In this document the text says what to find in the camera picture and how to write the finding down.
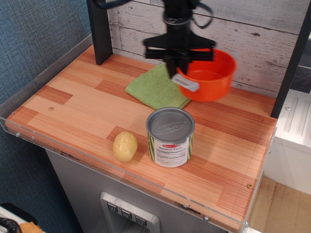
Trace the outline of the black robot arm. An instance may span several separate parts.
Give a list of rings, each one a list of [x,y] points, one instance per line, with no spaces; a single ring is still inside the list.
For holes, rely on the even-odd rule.
[[[193,61],[213,61],[216,42],[196,35],[190,28],[190,23],[195,21],[193,10],[197,7],[213,16],[213,10],[199,0],[165,0],[166,33],[143,40],[145,57],[163,60],[170,77],[178,68],[186,74]]]

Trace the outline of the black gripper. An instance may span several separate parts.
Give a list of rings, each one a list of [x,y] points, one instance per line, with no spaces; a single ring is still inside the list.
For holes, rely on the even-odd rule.
[[[196,35],[190,28],[190,21],[167,22],[167,32],[143,40],[145,56],[149,59],[166,59],[170,79],[179,69],[187,75],[192,61],[212,61],[216,42]]]

